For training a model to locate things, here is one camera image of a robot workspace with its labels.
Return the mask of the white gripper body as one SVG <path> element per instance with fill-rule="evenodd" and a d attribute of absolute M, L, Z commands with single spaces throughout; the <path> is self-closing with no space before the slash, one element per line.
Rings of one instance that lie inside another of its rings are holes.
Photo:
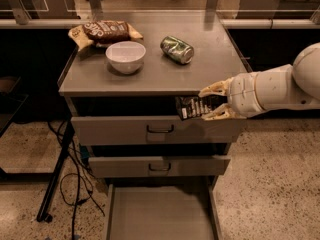
<path fill-rule="evenodd" d="M 252 72 L 238 74 L 230 80 L 228 105 L 239 116 L 251 118 L 266 112 L 259 102 L 261 79 L 264 79 L 262 72 Z"/>

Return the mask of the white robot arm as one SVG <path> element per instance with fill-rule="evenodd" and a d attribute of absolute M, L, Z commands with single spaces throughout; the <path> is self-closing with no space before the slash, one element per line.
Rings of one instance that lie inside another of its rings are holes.
<path fill-rule="evenodd" d="M 302 50 L 293 64 L 240 73 L 203 88 L 198 96 L 226 96 L 203 120 L 244 119 L 273 110 L 320 108 L 320 43 Z"/>

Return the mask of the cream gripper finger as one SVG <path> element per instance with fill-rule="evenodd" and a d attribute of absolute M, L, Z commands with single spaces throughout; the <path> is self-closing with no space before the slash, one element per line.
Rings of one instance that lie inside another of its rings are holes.
<path fill-rule="evenodd" d="M 229 87 L 232 83 L 233 78 L 215 82 L 205 88 L 203 88 L 198 96 L 203 98 L 210 95 L 227 96 L 229 94 Z"/>
<path fill-rule="evenodd" d="M 245 116 L 234 111 L 230 105 L 224 103 L 207 114 L 203 114 L 201 118 L 205 121 L 226 120 L 226 119 L 245 119 Z"/>

